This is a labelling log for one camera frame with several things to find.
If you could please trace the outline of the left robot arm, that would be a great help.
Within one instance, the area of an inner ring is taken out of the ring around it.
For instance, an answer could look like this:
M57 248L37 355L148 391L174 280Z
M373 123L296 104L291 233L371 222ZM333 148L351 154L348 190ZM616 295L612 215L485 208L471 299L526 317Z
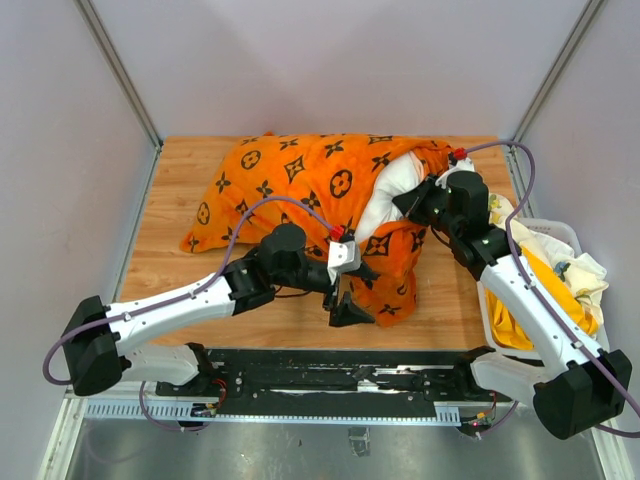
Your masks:
M324 261L307 256L305 246L304 231L283 224L243 257L192 284L125 303L106 305L98 296L83 299L62 336L74 394L100 394L122 381L168 383L195 396L207 393L214 368L205 347L194 342L163 347L154 339L255 310L274 301L279 287L321 294L332 327L372 322L351 294L340 289L342 275L365 282L379 276L362 259L354 238L331 241Z

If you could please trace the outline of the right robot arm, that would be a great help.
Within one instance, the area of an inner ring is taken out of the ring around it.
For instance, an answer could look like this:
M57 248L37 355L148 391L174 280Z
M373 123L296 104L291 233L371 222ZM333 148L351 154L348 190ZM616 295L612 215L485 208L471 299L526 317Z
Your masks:
M411 222L447 236L455 259L503 303L540 358L540 366L532 366L489 347L471 350L454 368L460 397L503 394L532 407L558 439L604 430L605 421L631 404L630 360L586 334L543 286L511 234L490 224L489 190L478 173L452 173L445 185L430 176L393 203Z

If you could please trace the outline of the orange patterned pillowcase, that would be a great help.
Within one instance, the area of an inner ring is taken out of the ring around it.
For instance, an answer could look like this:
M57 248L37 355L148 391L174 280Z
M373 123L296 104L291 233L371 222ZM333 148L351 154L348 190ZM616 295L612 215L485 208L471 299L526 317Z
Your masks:
M200 201L184 252L224 248L230 241L256 244L282 223L306 234L308 255L324 260L329 226L355 238L377 176L391 161L412 151L424 179L449 168L454 149L444 140L373 134L263 135L240 140L224 157ZM416 309L414 268L426 237L405 217L381 225L358 243L363 260L380 277L351 278L354 302L390 327Z

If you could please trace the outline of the white pillow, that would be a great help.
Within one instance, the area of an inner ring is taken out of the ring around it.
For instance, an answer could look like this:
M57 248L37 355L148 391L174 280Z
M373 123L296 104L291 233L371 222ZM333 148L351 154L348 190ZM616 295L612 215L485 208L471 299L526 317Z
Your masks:
M355 230L362 243L383 224L398 221L403 214L393 203L396 196L416 188L424 179L424 167L412 151L391 161L377 176L372 194Z

